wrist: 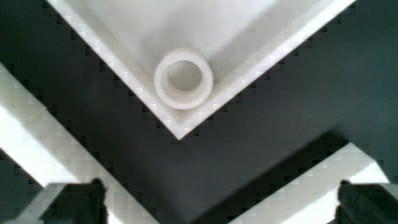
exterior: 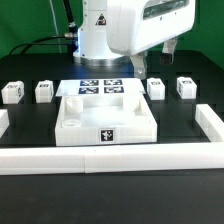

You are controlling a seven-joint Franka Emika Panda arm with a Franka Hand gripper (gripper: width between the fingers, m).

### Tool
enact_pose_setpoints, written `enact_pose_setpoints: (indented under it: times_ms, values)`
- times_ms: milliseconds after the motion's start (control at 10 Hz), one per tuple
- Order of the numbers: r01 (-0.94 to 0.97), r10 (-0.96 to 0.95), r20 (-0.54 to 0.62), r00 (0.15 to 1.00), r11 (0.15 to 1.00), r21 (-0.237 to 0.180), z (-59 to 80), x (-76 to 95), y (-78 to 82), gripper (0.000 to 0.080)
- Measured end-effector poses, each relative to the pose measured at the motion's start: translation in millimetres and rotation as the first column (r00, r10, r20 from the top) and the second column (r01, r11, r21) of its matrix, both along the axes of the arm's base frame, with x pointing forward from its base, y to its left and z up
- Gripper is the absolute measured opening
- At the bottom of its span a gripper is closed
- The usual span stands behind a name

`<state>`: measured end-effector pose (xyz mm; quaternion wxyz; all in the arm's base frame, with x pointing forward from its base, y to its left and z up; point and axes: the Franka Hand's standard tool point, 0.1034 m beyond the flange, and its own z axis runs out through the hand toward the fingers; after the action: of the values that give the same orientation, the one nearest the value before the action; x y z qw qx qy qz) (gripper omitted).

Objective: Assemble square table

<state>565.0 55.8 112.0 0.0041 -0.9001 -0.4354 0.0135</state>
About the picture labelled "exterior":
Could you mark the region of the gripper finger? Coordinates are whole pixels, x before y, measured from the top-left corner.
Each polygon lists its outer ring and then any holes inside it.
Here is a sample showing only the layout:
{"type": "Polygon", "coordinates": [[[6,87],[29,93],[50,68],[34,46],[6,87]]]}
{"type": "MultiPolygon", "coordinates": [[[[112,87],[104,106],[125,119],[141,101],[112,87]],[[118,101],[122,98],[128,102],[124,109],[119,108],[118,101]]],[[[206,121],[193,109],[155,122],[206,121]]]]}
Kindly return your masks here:
{"type": "Polygon", "coordinates": [[[146,56],[143,53],[131,56],[130,60],[134,67],[134,76],[138,79],[145,79],[147,74],[146,56]]]}
{"type": "Polygon", "coordinates": [[[174,53],[177,45],[177,38],[171,38],[164,42],[163,49],[160,54],[160,63],[162,65],[170,65],[174,61],[174,53]]]}

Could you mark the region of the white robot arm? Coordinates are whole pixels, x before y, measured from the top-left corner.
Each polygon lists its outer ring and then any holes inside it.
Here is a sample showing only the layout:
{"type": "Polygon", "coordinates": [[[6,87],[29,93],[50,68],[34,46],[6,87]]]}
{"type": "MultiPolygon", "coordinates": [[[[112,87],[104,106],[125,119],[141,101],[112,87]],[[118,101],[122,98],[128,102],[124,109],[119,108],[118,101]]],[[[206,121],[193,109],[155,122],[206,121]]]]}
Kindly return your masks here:
{"type": "Polygon", "coordinates": [[[196,0],[83,0],[74,61],[111,66],[128,57],[134,76],[147,77],[147,51],[159,44],[171,64],[178,37],[191,30],[196,0]]]}

